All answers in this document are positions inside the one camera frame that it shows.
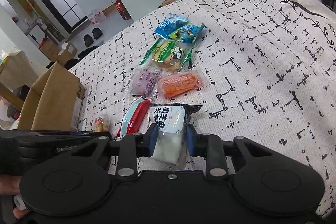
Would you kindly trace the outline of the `person left hand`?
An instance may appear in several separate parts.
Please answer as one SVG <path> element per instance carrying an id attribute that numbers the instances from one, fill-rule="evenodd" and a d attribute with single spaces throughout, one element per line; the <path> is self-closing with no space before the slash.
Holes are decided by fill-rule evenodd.
<path id="1" fill-rule="evenodd" d="M 1 195 L 15 196 L 20 193 L 19 184 L 22 176 L 10 176 L 7 174 L 0 175 L 0 192 Z M 17 207 L 13 209 L 13 214 L 16 219 L 23 218 L 28 213 L 28 210 L 19 210 Z"/>

